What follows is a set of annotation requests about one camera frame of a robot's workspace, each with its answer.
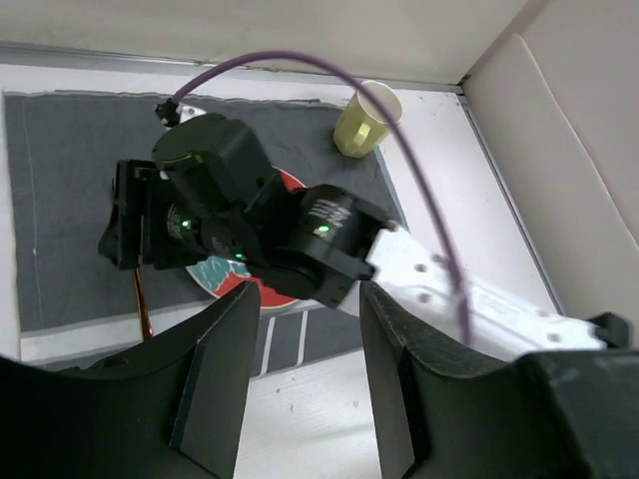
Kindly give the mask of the yellow-green mug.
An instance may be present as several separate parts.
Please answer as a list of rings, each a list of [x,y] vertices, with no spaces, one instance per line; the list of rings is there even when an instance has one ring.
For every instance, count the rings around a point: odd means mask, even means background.
[[[388,85],[366,80],[363,85],[388,110],[392,122],[398,125],[403,116],[403,105]],[[359,159],[371,153],[390,133],[390,126],[381,113],[359,91],[350,98],[333,130],[333,143],[346,157]]]

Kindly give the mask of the red and teal round plate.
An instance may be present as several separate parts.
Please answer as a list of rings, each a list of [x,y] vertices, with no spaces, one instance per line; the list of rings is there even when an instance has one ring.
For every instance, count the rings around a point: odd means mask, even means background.
[[[215,299],[221,298],[245,281],[255,282],[261,296],[261,312],[279,311],[293,306],[298,299],[277,293],[265,286],[260,279],[252,277],[245,265],[236,260],[210,256],[204,261],[186,267],[195,283]]]

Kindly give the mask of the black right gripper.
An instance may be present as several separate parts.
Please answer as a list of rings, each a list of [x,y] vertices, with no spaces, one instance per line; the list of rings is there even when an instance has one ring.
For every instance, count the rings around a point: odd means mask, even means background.
[[[178,268],[210,256],[252,272],[302,267],[283,250],[300,199],[246,123],[206,113],[166,131],[151,160],[118,162],[98,252],[118,269]]]

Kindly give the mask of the copper fork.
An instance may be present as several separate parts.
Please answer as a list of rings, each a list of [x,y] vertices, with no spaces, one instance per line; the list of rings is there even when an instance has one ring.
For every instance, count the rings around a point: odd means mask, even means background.
[[[133,270],[133,281],[135,296],[138,308],[138,317],[140,321],[141,334],[144,341],[151,339],[154,335],[153,326],[151,324],[149,312],[147,309],[144,292],[141,283],[140,271],[136,268]]]

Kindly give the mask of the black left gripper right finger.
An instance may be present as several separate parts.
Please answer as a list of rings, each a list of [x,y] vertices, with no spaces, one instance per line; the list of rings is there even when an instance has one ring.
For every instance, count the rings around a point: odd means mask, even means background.
[[[503,362],[359,289],[360,328],[385,478],[634,478],[638,353],[628,323],[591,319],[601,350]]]

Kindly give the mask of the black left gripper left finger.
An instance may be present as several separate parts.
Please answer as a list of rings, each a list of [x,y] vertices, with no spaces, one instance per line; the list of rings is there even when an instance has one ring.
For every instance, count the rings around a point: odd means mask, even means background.
[[[260,320],[244,282],[81,369],[1,362],[5,478],[230,478]]]

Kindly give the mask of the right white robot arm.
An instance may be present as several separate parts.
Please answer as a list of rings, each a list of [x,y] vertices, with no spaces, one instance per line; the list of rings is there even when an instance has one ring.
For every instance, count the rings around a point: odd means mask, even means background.
[[[117,165],[99,252],[120,269],[225,259],[281,295],[341,310],[371,281],[419,319],[502,360],[630,342],[629,323],[612,313],[570,318],[479,280],[457,286],[451,261],[376,205],[332,185],[289,190],[255,132],[218,114],[173,122],[150,160]]]

